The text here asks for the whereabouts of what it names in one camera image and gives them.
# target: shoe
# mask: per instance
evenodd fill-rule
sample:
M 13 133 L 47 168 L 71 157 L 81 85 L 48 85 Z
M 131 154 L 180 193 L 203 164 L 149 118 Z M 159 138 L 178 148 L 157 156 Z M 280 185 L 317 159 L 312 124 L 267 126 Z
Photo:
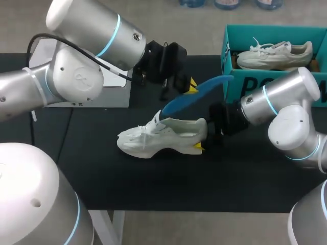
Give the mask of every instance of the shoe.
M 238 55 L 237 64 L 245 70 L 288 70 L 307 66 L 313 54 L 312 42 L 304 45 L 292 45 L 290 42 L 250 47 L 250 51 Z
M 120 133 L 117 140 L 119 149 L 138 158 L 151 158 L 158 151 L 168 148 L 182 154 L 201 155 L 201 141 L 207 136 L 206 120 L 160 120 L 160 113 L 161 110 L 145 126 Z

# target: screw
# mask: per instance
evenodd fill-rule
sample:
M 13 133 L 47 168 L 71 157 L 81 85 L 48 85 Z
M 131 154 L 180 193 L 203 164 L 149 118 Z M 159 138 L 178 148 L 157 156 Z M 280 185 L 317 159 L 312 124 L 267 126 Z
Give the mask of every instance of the screw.
M 134 33 L 134 34 L 133 34 L 133 38 L 134 38 L 137 42 L 141 40 L 141 38 L 140 38 L 140 36 L 139 36 L 138 33 Z
M 32 200 L 31 200 L 31 205 L 32 205 L 33 207 L 35 207 L 35 208 L 39 208 L 39 207 L 41 207 L 41 202 L 40 202 L 40 200 L 38 200 L 38 199 L 32 199 Z

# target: blue shoe insole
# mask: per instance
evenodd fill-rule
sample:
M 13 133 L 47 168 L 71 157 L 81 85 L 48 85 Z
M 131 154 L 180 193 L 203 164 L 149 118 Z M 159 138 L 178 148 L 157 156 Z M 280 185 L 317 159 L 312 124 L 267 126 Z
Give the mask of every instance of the blue shoe insole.
M 182 94 L 172 101 L 170 101 L 161 111 L 164 117 L 173 115 L 174 113 L 183 110 L 184 108 L 196 103 L 199 99 L 203 98 L 206 94 L 212 91 L 217 86 L 223 84 L 223 82 L 231 81 L 233 76 L 218 76 L 211 78 L 204 83 L 201 83 L 196 87 L 198 92 L 191 94 Z

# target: teal shoe box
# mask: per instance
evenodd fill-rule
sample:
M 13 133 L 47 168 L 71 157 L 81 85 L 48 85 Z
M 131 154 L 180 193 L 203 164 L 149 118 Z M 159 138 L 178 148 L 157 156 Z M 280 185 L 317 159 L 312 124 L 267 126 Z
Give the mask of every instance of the teal shoe box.
M 221 68 L 223 75 L 232 75 L 234 80 L 224 83 L 224 96 L 227 103 L 239 100 L 242 96 L 288 73 L 288 71 L 237 68 L 234 61 L 235 55 L 248 51 L 251 45 L 256 46 L 253 37 L 258 40 L 260 45 L 277 44 L 282 41 L 290 41 L 293 45 L 303 45 L 307 41 L 311 41 L 313 61 L 308 68 L 315 77 L 321 92 L 321 98 L 313 106 L 327 107 L 327 28 L 320 27 L 228 24 L 225 28 L 221 52 Z

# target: black table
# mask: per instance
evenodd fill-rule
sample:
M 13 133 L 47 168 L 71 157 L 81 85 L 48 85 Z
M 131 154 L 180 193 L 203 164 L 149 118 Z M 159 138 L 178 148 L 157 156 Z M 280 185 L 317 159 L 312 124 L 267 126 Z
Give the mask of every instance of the black table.
M 1 71 L 21 68 L 24 55 L 0 55 Z M 190 56 L 187 70 L 197 83 L 220 74 L 219 56 Z M 160 88 L 132 86 L 130 108 L 44 108 L 36 111 L 34 140 L 62 169 L 89 209 L 289 212 L 325 180 L 304 170 L 269 142 L 268 125 L 228 138 L 224 148 L 202 156 L 164 151 L 136 159 L 116 147 L 119 132 L 144 125 L 165 103 Z M 222 100 L 217 88 L 179 119 L 207 117 L 207 106 Z M 327 133 L 325 109 L 313 109 L 316 129 Z M 0 125 L 2 142 L 31 142 L 28 114 Z

